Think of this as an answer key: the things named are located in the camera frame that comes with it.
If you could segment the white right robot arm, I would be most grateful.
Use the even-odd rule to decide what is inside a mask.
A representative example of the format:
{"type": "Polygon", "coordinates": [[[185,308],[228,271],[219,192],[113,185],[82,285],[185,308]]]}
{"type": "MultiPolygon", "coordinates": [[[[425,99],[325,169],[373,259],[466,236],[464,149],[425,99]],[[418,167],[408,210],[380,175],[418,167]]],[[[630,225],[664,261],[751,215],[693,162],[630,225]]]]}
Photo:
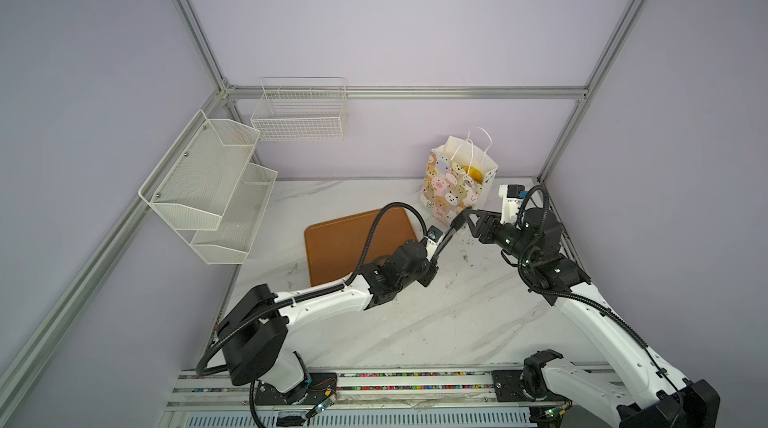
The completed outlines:
{"type": "Polygon", "coordinates": [[[528,289],[576,325],[622,382],[616,387],[549,350],[525,361],[529,395],[561,395],[612,427],[715,426],[715,388],[668,363],[607,304],[583,269],[561,253],[563,227],[551,211],[531,208],[507,220],[467,209],[451,225],[467,226],[480,243],[500,247],[528,289]]]}

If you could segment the cartoon animal paper bag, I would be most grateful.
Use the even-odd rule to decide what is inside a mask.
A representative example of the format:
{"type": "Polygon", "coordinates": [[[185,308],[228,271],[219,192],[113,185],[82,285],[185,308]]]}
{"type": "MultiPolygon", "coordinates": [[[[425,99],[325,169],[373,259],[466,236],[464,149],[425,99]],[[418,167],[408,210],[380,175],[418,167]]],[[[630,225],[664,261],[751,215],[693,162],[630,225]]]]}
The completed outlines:
{"type": "Polygon", "coordinates": [[[464,209],[481,209],[486,202],[499,166],[489,150],[490,134],[472,127],[464,138],[449,136],[429,153],[420,200],[433,218],[449,225],[464,209]],[[464,167],[478,169],[483,183],[475,183],[464,167]]]}

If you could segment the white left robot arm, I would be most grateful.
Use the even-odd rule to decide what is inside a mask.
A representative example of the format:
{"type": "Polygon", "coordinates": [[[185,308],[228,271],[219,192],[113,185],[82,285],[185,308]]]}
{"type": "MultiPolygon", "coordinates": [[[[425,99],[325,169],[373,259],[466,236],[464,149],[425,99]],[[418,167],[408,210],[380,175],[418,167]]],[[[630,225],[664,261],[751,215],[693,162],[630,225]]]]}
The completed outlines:
{"type": "Polygon", "coordinates": [[[413,284],[428,287],[454,233],[432,227],[422,240],[409,240],[392,255],[314,288],[273,292],[261,284],[250,289],[219,323],[196,374],[226,372],[234,386],[266,384],[296,403],[311,389],[312,378],[298,352],[284,346],[288,337],[310,324],[392,302],[413,284]]]}

